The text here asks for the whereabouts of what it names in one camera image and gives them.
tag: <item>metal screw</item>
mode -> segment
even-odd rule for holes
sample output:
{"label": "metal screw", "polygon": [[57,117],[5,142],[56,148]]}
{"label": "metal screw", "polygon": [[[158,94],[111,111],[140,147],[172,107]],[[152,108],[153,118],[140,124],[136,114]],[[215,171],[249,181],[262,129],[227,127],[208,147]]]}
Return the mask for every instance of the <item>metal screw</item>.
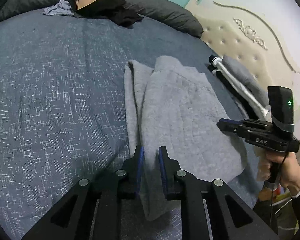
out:
{"label": "metal screw", "polygon": [[79,185],[80,186],[87,186],[89,184],[89,181],[87,179],[80,179],[79,180]]}
{"label": "metal screw", "polygon": [[122,176],[124,176],[124,175],[126,175],[126,171],[125,170],[118,170],[117,172],[116,172],[116,174],[117,174],[117,176],[119,176],[119,177],[122,177]]}
{"label": "metal screw", "polygon": [[223,180],[215,179],[213,183],[214,183],[214,185],[221,187],[223,185]]}
{"label": "metal screw", "polygon": [[179,177],[183,177],[183,176],[185,176],[187,173],[184,171],[184,170],[178,170],[177,171],[177,175],[179,176]]}

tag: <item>dark gray pillow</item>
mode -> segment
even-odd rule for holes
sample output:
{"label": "dark gray pillow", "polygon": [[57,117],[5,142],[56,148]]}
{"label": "dark gray pillow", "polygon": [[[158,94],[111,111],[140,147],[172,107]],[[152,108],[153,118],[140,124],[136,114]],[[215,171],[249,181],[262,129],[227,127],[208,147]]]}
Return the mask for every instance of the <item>dark gray pillow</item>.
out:
{"label": "dark gray pillow", "polygon": [[191,12],[168,0],[125,0],[125,8],[201,38],[203,29]]}
{"label": "dark gray pillow", "polygon": [[[0,22],[31,10],[55,5],[60,0],[8,0],[0,11]],[[162,22],[178,31],[201,37],[199,21],[186,9],[167,0],[125,0],[126,8]]]}

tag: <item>light blue cloth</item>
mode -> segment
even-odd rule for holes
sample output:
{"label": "light blue cloth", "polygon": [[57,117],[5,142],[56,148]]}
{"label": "light blue cloth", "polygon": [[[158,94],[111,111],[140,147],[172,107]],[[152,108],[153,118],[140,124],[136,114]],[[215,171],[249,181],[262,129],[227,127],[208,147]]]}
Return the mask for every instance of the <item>light blue cloth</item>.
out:
{"label": "light blue cloth", "polygon": [[71,5],[68,1],[60,0],[56,5],[47,7],[43,9],[43,14],[45,15],[63,15],[63,16],[73,16],[71,11]]}

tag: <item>black cloth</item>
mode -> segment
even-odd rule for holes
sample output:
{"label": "black cloth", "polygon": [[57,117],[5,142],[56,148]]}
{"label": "black cloth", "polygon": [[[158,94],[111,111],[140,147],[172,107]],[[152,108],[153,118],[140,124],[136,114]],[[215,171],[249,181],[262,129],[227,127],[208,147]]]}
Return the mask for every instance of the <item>black cloth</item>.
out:
{"label": "black cloth", "polygon": [[125,0],[96,0],[79,10],[75,1],[69,1],[75,17],[99,18],[103,16],[124,27],[129,27],[143,19],[133,10],[123,7],[127,3]]}

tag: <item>gray cloth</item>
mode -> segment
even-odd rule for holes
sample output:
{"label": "gray cloth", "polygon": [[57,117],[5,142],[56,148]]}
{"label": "gray cloth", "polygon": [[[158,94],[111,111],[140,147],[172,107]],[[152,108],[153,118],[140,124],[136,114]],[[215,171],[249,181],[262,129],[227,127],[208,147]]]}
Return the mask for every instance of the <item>gray cloth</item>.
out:
{"label": "gray cloth", "polygon": [[[31,10],[55,5],[60,0],[8,0],[0,10],[0,21]],[[168,0],[125,0],[125,8],[162,22],[178,31],[201,37],[199,21],[186,9]]]}
{"label": "gray cloth", "polygon": [[169,208],[159,171],[160,146],[199,179],[229,182],[244,169],[244,144],[216,126],[228,116],[204,73],[170,56],[157,58],[154,69],[131,60],[124,93],[130,154],[137,144],[145,148],[140,198],[148,220]]}
{"label": "gray cloth", "polygon": [[47,7],[43,9],[43,14],[45,15],[63,15],[63,16],[73,16],[71,11],[71,5],[68,1],[60,0],[56,5]]}
{"label": "gray cloth", "polygon": [[268,93],[264,91],[244,65],[227,55],[223,57],[222,63],[253,94],[263,107],[269,105]]}

